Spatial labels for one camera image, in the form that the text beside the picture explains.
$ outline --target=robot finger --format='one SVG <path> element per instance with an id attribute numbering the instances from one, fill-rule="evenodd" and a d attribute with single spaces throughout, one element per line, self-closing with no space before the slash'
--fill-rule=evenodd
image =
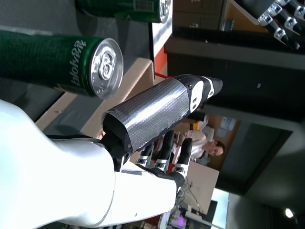
<path id="1" fill-rule="evenodd" d="M 283 9 L 279 4 L 273 3 L 267 10 L 270 16 L 276 19 L 285 28 L 295 32 L 299 35 L 303 35 L 303 27 L 297 22 L 297 20 Z"/>
<path id="2" fill-rule="evenodd" d="M 300 48 L 299 43 L 289 38 L 284 29 L 282 29 L 268 14 L 262 14 L 259 19 L 259 23 L 269 32 L 271 33 L 277 40 L 284 43 L 288 47 L 297 50 Z"/>
<path id="3" fill-rule="evenodd" d="M 276 0 L 279 5 L 286 9 L 296 18 L 305 21 L 305 6 L 298 3 L 296 0 Z"/>

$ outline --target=silver duct tape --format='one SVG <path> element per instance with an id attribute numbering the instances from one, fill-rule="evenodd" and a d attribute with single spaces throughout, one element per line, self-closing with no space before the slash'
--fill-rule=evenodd
<path id="1" fill-rule="evenodd" d="M 135 151 L 183 119 L 189 106 L 183 84 L 176 79 L 167 79 L 106 113 L 125 126 Z"/>

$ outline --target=man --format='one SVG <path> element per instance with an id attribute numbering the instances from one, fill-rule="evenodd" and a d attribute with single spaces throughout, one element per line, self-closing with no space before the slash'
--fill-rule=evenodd
<path id="1" fill-rule="evenodd" d="M 200 130 L 189 130 L 179 137 L 179 145 L 185 138 L 193 140 L 191 160 L 204 166 L 210 163 L 210 156 L 221 156 L 224 153 L 225 145 L 221 141 L 208 142 L 205 134 Z"/>

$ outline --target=green beverage can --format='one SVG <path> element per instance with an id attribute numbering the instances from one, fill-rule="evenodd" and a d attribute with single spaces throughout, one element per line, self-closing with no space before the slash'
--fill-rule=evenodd
<path id="1" fill-rule="evenodd" d="M 80 9 L 94 16 L 165 23 L 172 0 L 76 0 Z"/>
<path id="2" fill-rule="evenodd" d="M 0 77 L 108 99 L 122 75 L 113 39 L 0 31 Z"/>

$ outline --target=cable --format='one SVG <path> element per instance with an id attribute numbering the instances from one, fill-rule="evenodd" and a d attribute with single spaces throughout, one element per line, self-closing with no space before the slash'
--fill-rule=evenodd
<path id="1" fill-rule="evenodd" d="M 198 203 L 198 200 L 197 200 L 196 196 L 194 195 L 194 193 L 191 191 L 191 188 L 190 188 L 190 186 L 189 186 L 189 179 L 188 179 L 187 177 L 186 177 L 186 181 L 187 181 L 187 189 L 189 189 L 191 195 L 194 197 L 194 199 L 195 199 L 195 201 L 196 201 L 196 204 L 197 204 L 197 207 L 198 207 L 198 209 L 199 209 L 199 212 L 201 212 L 200 206 L 199 206 L 199 203 Z"/>
<path id="2" fill-rule="evenodd" d="M 186 194 L 185 194 L 185 192 L 182 190 L 182 188 L 181 188 L 180 190 L 183 192 L 183 199 L 182 199 L 178 204 L 176 204 L 176 205 L 181 204 L 181 203 L 185 200 L 185 197 L 186 197 Z"/>

